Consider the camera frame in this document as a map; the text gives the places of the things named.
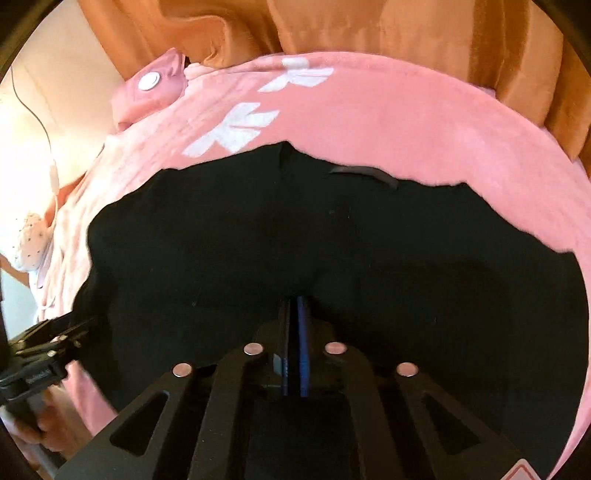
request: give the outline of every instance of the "black fabric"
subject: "black fabric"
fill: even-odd
[[[306,294],[342,341],[382,365],[415,362],[548,474],[587,368],[574,255],[515,229],[466,184],[393,189],[334,166],[284,142],[159,172],[104,208],[74,304],[106,316],[84,366],[121,409]]]

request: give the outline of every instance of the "red and white sticker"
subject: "red and white sticker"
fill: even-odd
[[[527,460],[521,459],[501,480],[541,480]]]

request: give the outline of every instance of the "person's hand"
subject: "person's hand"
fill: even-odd
[[[29,425],[14,418],[6,409],[0,409],[0,417],[7,431],[35,469],[38,469],[39,465],[31,454],[29,445],[42,444],[53,452],[60,452],[68,459],[90,439],[87,430],[77,432],[71,427],[72,421],[67,418],[69,415],[66,411],[67,406],[64,406],[64,398],[67,398],[66,394],[58,388],[43,392],[43,402],[46,407],[37,416],[37,424],[41,432],[36,432]]]

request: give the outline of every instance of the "pink bedsheet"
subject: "pink bedsheet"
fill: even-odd
[[[591,183],[547,134],[479,89],[355,53],[268,56],[215,71],[194,64],[186,76],[177,102],[106,140],[59,211],[38,291],[40,302],[54,299],[47,318],[72,308],[90,268],[87,227],[101,208],[162,168],[282,140],[314,157],[371,165],[423,184],[467,182],[516,227],[557,251],[573,250],[591,298]],[[589,380],[588,373],[560,463],[590,423]],[[77,364],[67,388],[93,433],[113,418]]]

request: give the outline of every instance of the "round metal pin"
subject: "round metal pin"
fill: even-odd
[[[396,367],[396,373],[401,377],[414,377],[418,373],[418,367],[411,362],[404,362]]]
[[[173,368],[173,374],[175,377],[184,378],[188,377],[193,371],[193,367],[189,364],[178,364]]]
[[[249,343],[244,346],[244,353],[247,355],[259,355],[265,348],[260,343]]]
[[[347,346],[341,342],[329,342],[324,346],[324,350],[331,355],[342,355],[347,351]]]

